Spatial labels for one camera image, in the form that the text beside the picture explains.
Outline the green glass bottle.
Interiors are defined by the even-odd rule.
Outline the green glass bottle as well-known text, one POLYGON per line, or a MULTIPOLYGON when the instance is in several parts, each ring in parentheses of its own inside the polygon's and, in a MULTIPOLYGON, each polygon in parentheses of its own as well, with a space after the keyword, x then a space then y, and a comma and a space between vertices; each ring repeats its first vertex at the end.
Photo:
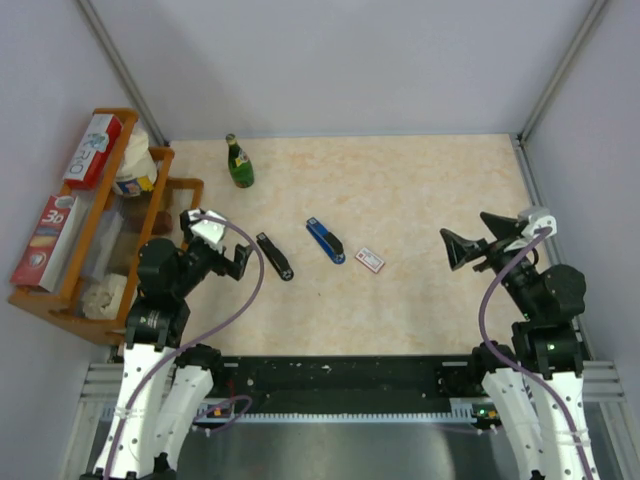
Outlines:
POLYGON ((228 145, 228 169, 238 188, 249 188, 254 184, 254 171, 248 154, 240 147, 234 134, 225 138, 228 145))

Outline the white cloth roll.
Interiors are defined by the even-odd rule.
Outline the white cloth roll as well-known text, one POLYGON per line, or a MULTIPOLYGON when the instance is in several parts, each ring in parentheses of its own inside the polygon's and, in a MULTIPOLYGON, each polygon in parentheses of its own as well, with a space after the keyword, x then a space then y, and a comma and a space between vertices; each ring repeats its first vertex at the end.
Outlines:
POLYGON ((119 274, 108 274, 99 283, 91 284, 81 297, 84 316, 93 320, 109 320, 116 317, 127 278, 119 274))

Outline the red white box upper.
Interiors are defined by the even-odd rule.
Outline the red white box upper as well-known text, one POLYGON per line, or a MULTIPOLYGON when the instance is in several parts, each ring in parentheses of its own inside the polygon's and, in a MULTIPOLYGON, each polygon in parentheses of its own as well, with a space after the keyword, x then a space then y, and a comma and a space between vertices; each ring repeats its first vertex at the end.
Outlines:
POLYGON ((122 123, 115 115, 94 114, 65 170, 63 182, 71 189, 93 189, 121 130, 122 123))

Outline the white paper bag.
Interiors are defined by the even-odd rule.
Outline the white paper bag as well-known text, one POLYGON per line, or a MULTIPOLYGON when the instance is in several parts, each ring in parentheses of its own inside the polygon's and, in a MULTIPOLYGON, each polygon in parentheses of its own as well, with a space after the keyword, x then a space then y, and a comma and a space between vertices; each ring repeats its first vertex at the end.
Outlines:
POLYGON ((151 192, 157 180, 157 168, 149 151, 149 136, 136 124, 124 151, 112 189, 117 195, 137 197, 151 192))

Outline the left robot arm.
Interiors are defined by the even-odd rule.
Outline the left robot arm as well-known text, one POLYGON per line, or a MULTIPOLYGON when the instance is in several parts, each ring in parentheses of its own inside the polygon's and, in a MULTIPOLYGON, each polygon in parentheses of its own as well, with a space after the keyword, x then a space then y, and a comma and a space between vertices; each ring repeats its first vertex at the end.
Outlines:
POLYGON ((219 351, 181 345, 186 298, 210 273, 240 280, 252 253, 227 258, 228 221, 200 208, 180 215, 184 247, 168 238, 138 252, 137 296, 126 317, 123 372, 107 439, 87 479, 173 479, 183 443, 205 396, 226 387, 219 351))

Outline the red staple box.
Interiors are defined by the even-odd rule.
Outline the red staple box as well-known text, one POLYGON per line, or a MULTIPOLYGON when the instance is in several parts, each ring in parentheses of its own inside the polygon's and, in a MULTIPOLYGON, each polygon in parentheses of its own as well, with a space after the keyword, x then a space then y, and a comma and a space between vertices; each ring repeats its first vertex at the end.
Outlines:
POLYGON ((374 274, 378 274, 385 265, 385 261, 366 247, 362 247, 356 254, 355 259, 374 274))

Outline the blue stapler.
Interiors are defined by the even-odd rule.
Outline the blue stapler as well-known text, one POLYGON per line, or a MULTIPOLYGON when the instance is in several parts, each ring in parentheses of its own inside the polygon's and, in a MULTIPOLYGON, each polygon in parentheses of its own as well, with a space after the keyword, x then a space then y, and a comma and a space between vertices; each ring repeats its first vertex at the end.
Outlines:
POLYGON ((306 229, 334 264, 346 261, 342 242, 315 217, 306 221, 306 229))

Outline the red white box lower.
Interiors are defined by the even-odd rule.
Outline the red white box lower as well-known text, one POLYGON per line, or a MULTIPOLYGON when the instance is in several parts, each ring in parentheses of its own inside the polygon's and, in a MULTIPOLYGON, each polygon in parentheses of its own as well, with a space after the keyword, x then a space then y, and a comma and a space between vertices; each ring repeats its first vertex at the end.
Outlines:
POLYGON ((10 283, 53 292, 63 275, 84 211, 76 195, 50 196, 10 283))

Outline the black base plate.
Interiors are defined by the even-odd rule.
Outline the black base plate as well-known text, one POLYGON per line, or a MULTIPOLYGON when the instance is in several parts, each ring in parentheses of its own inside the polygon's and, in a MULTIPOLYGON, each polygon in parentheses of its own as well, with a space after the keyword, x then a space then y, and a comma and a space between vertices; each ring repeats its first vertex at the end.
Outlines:
POLYGON ((449 413, 482 398, 479 374, 461 355, 224 356, 207 400, 247 395, 249 413, 449 413))

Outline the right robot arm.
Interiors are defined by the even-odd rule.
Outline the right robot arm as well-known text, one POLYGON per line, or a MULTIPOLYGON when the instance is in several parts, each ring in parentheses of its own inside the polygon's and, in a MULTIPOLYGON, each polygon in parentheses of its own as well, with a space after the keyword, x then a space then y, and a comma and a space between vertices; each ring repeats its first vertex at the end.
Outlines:
POLYGON ((548 209, 532 207, 515 218, 483 212, 480 218, 494 241, 440 231, 451 270, 472 265, 495 277, 480 302, 481 343, 464 369, 444 374, 439 383, 451 396, 489 398, 478 421, 505 432, 520 478, 597 479, 584 413, 584 355, 573 326, 585 310, 585 277, 566 264, 538 271, 537 248, 557 232, 548 209), (487 308, 498 287, 522 316, 511 326, 509 345, 487 331, 487 308))

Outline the black stapler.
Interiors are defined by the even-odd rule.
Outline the black stapler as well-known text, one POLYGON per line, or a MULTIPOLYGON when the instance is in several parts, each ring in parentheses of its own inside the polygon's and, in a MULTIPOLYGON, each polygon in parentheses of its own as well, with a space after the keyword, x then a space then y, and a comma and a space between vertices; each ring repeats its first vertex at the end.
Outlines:
POLYGON ((290 281, 294 278, 294 271, 285 255, 273 244, 271 239, 260 232, 256 236, 257 245, 260 247, 267 260, 274 268, 278 276, 283 281, 290 281))

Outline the red white box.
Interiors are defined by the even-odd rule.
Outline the red white box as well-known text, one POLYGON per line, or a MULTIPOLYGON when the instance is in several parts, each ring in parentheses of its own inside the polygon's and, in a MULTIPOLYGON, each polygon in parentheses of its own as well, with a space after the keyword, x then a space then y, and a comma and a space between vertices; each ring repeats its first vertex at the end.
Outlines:
POLYGON ((115 115, 94 114, 65 170, 63 182, 71 189, 93 189, 121 130, 122 123, 115 115))
POLYGON ((10 283, 53 292, 63 275, 84 211, 76 195, 50 196, 10 283))

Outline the brown block on shelf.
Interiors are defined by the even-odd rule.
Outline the brown block on shelf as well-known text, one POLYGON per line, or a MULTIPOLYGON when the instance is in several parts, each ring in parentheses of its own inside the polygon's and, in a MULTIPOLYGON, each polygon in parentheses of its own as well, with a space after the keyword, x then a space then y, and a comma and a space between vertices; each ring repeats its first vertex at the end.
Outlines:
POLYGON ((169 211, 159 211, 154 219, 151 234, 153 236, 168 235, 173 230, 173 219, 169 211))

